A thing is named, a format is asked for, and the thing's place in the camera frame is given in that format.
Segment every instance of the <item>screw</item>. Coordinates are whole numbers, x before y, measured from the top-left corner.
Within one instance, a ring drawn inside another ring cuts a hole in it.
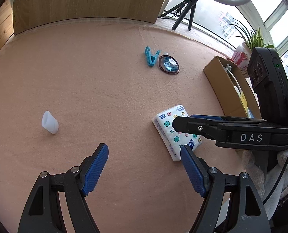
[[[47,172],[41,172],[41,174],[39,175],[41,178],[45,178],[48,175]]]
[[[246,172],[241,172],[241,176],[245,179],[249,177],[249,175]]]
[[[79,167],[78,166],[73,166],[71,168],[71,172],[75,173],[75,172],[78,172],[79,171]]]
[[[209,170],[210,170],[211,173],[217,173],[218,172],[216,167],[210,167]]]

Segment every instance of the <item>wooden board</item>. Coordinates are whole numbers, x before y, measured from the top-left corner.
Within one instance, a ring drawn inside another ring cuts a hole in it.
[[[13,33],[12,9],[6,0],[0,8],[0,50]]]
[[[15,34],[71,18],[115,17],[155,23],[164,0],[14,0]]]

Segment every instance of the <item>hand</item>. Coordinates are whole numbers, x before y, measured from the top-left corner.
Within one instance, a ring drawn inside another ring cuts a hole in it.
[[[288,156],[288,150],[281,151],[278,153],[277,155],[278,164],[273,169],[271,169],[266,175],[258,166],[255,165],[255,156],[253,154],[253,151],[237,150],[237,154],[241,158],[243,167],[246,169],[246,172],[250,175],[259,193],[259,196],[263,201],[267,197],[269,192],[272,190],[276,180],[278,179],[279,174],[281,173],[281,170]],[[288,164],[275,191],[270,196],[268,201],[264,204],[269,220],[273,216],[279,200],[285,197],[287,194],[288,194]]]

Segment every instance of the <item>plastic clip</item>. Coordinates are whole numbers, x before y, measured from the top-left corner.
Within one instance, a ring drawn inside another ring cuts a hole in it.
[[[156,64],[159,53],[160,53],[160,50],[158,50],[154,56],[151,55],[149,46],[146,46],[145,56],[146,56],[148,66],[154,66]]]

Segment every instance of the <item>white cup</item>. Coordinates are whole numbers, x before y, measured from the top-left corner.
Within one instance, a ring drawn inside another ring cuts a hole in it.
[[[56,134],[59,129],[58,121],[52,116],[49,111],[46,111],[43,115],[42,126],[51,134]]]

